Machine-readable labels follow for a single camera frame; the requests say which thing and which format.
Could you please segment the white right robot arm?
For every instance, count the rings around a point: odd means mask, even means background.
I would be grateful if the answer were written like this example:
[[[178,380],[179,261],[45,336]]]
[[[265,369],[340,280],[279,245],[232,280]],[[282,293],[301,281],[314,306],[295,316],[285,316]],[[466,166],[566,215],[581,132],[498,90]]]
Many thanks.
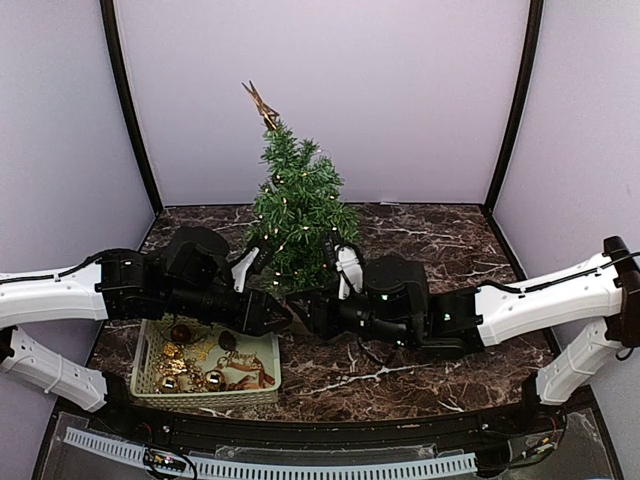
[[[523,402],[510,413],[521,434],[534,432],[547,420],[549,406],[564,404],[608,361],[639,346],[638,255],[618,236],[564,270],[512,284],[485,280],[440,294],[430,292],[418,261],[395,254],[365,260],[356,246],[335,236],[323,250],[337,281],[289,293],[286,304],[324,339],[350,331],[364,340],[459,359],[532,331],[586,320],[562,353],[524,382]]]

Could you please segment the green plastic basket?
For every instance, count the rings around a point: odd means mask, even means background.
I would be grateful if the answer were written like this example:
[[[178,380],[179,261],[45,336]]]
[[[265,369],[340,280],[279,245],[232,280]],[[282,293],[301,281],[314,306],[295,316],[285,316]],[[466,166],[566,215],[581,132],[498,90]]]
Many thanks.
[[[186,344],[175,343],[170,338],[170,330],[176,324],[188,326],[192,340]],[[267,385],[262,390],[209,392],[203,384],[204,374],[210,370],[222,371],[227,384],[242,378],[245,374],[232,369],[221,370],[217,361],[227,352],[218,345],[222,331],[230,331],[237,339],[237,350],[241,353],[256,353],[264,365]],[[156,382],[164,376],[158,371],[158,360],[165,344],[178,346],[184,356],[187,371],[175,376],[180,384],[177,394],[158,394]],[[157,321],[142,322],[130,379],[130,392],[134,398],[146,405],[159,409],[178,408],[218,408],[227,406],[250,406],[274,403],[278,399],[281,384],[280,355],[278,338],[272,334],[252,337],[231,331],[220,325],[203,325],[194,319],[168,315]]]

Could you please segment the brown bauble ornament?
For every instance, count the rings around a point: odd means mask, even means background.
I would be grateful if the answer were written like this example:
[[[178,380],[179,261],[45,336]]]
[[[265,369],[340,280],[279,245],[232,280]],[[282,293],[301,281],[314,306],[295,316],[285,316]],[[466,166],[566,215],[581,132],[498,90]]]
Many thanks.
[[[192,340],[192,332],[188,326],[176,324],[170,330],[170,338],[175,343],[186,344]]]

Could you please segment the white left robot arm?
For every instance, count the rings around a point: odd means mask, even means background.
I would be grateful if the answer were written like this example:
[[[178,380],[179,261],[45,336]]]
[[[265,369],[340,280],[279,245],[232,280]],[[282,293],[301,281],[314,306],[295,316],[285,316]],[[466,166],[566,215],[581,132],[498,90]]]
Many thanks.
[[[247,280],[262,272],[274,250],[253,238],[229,260],[228,242],[206,227],[182,226],[169,243],[140,253],[108,249],[64,271],[1,277],[1,370],[101,412],[120,436],[141,427],[121,377],[87,369],[31,338],[23,325],[57,320],[161,320],[167,315],[218,323],[260,337],[289,325],[290,311]]]

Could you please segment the gold star tree topper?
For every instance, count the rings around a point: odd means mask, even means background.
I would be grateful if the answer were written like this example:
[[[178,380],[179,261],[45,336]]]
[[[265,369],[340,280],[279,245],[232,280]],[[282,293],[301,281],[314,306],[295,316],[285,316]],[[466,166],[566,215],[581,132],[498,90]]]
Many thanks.
[[[280,114],[265,103],[252,81],[242,83],[242,86],[253,100],[267,130],[277,131],[281,124]]]

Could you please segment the gold merry christmas sign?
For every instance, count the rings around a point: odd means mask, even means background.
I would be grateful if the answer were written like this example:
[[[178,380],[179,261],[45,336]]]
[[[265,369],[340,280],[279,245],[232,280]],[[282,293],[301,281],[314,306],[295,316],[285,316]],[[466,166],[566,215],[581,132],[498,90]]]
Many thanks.
[[[264,365],[256,353],[227,352],[218,359],[216,367],[221,370],[232,369],[243,372],[245,375],[253,375],[257,379],[260,379],[264,374]]]

